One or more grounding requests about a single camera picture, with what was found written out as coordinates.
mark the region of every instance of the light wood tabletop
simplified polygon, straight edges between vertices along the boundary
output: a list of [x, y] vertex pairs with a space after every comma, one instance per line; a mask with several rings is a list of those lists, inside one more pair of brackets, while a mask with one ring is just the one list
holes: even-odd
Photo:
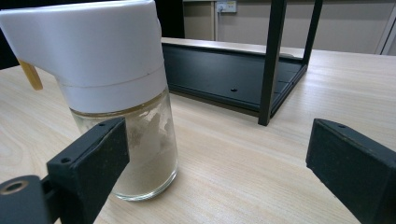
[[[46, 162], [80, 136], [55, 78], [38, 74], [42, 91], [33, 90], [19, 66], [0, 70], [0, 182], [43, 178]], [[359, 223], [306, 168], [312, 122], [343, 123], [395, 150], [396, 57], [313, 50], [306, 74], [267, 127], [252, 115], [180, 94], [171, 94], [171, 105], [175, 181], [139, 203], [109, 195], [96, 223]]]

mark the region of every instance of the oil dispenser bottle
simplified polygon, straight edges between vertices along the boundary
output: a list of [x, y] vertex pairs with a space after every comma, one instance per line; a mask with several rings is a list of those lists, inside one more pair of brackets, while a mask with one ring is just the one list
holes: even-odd
[[21, 63], [55, 76], [81, 133], [125, 117], [131, 162], [113, 189], [119, 198], [170, 185], [177, 144], [153, 0], [2, 10], [0, 26]]

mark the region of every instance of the black shelf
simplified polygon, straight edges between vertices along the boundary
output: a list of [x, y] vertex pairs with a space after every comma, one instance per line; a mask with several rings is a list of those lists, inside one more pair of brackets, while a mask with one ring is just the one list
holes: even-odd
[[286, 0], [272, 0], [266, 54], [163, 43], [168, 86], [259, 112], [267, 125], [306, 72], [323, 0], [316, 0], [304, 57], [279, 57]]

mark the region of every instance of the white plastic lid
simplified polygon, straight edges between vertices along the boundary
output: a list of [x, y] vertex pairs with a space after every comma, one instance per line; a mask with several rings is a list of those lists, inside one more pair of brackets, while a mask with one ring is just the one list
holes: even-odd
[[141, 105], [166, 87], [153, 0], [2, 10], [0, 26], [16, 57], [53, 74], [79, 112]]

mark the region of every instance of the yellow spout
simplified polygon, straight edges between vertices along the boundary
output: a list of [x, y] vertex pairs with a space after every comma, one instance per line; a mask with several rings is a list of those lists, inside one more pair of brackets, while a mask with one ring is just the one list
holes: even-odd
[[35, 89], [35, 91], [43, 90], [43, 84], [41, 83], [40, 77], [38, 76], [35, 67], [20, 59], [18, 59], [18, 62], [20, 63], [23, 72], [27, 76], [27, 79], [29, 79], [30, 85], [32, 85], [33, 89]]

